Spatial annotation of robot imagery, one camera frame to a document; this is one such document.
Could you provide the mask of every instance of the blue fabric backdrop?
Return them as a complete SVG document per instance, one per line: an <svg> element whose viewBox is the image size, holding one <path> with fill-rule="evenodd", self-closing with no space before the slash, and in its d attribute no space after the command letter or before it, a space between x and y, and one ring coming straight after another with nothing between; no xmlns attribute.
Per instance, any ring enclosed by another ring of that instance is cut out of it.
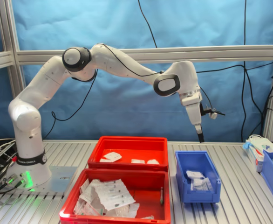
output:
<svg viewBox="0 0 273 224"><path fill-rule="evenodd" d="M13 1L21 50L91 48L104 42L117 48L153 48L154 43L137 0ZM244 1L141 0L158 47L243 44ZM247 44L273 44L273 0L247 1ZM197 71L220 69L243 62L195 63ZM247 68L269 62L247 62ZM166 70L170 64L144 64ZM27 84L41 66L23 66ZM263 108L271 84L273 65L249 71L255 102ZM241 106L243 69L200 73L199 84L213 107L226 113L216 120L202 118L206 141L240 141L244 114ZM42 133L51 128L51 111L69 117L82 103L90 83L66 80L53 99L41 109ZM203 103L208 104L203 95ZM13 137L5 110L10 98L0 97L0 137ZM245 88L244 135L260 121ZM163 98L139 80L99 71L82 109L70 120L56 122L49 139L98 139L102 135L158 136L168 140L197 141L178 95Z"/></svg>

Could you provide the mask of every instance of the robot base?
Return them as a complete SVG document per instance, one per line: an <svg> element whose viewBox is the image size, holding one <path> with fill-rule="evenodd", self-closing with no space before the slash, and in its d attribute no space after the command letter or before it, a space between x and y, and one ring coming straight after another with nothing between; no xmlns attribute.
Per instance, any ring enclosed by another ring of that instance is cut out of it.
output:
<svg viewBox="0 0 273 224"><path fill-rule="evenodd" d="M50 166L49 169L52 172L52 177L44 184L36 186L29 191L46 193L47 195L64 195L65 191L70 187L77 167Z"/></svg>
<svg viewBox="0 0 273 224"><path fill-rule="evenodd" d="M16 174L18 178L15 183L21 179L24 179L25 182L15 191L9 193L22 191L22 193L43 192L47 195L64 195L76 174L76 170L77 167L48 167L47 164L21 166L15 163L7 170L7 178Z"/></svg>

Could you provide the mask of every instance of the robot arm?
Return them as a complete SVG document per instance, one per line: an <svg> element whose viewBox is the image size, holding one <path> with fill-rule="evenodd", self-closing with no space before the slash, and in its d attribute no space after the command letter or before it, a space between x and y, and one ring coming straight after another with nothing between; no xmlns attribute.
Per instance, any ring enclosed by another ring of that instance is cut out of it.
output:
<svg viewBox="0 0 273 224"><path fill-rule="evenodd" d="M200 113L202 96L197 73L191 62L176 62L166 72L155 72L105 44L96 44L90 51L85 48L67 49L62 60L71 76L81 81L91 80L94 70L102 69L116 76L136 78L151 84L154 91L163 97L178 92L200 142L204 141Z"/></svg>
<svg viewBox="0 0 273 224"><path fill-rule="evenodd" d="M151 84L154 91L163 97L178 92L200 142L204 141L200 110L202 96L196 70L191 62L176 62L166 72L154 72L122 51L105 44L96 44L91 50L69 48L62 57L54 56L49 59L31 83L9 105L18 160L7 170L7 176L21 176L25 183L19 188L38 186L51 177L46 164L38 109L54 96L66 78L88 82L95 77L96 69L120 77L140 79Z"/></svg>

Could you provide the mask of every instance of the aluminum workbench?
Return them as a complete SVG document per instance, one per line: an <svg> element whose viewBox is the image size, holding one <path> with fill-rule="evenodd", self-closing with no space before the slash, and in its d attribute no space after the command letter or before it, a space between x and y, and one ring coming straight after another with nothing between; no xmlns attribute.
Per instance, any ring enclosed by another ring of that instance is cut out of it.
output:
<svg viewBox="0 0 273 224"><path fill-rule="evenodd" d="M59 223L59 211L80 172L88 167L87 161L96 142L45 141L50 165L78 167L66 196L39 195L36 192L2 195L0 223ZM240 143L169 142L168 150L173 224L273 224L273 196L263 177L253 170ZM183 204L179 199L174 151L193 150L207 151L219 172L222 187L217 204Z"/></svg>

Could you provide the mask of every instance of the green led light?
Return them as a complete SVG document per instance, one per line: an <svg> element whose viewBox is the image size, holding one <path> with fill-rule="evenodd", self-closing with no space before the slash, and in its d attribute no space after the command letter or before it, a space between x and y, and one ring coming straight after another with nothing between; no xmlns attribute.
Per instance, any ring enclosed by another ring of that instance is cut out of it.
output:
<svg viewBox="0 0 273 224"><path fill-rule="evenodd" d="M26 185L27 188L30 188L33 186L33 181L32 181L32 177L30 175L29 171L26 171L26 175L27 175L27 179L28 179L28 184Z"/></svg>

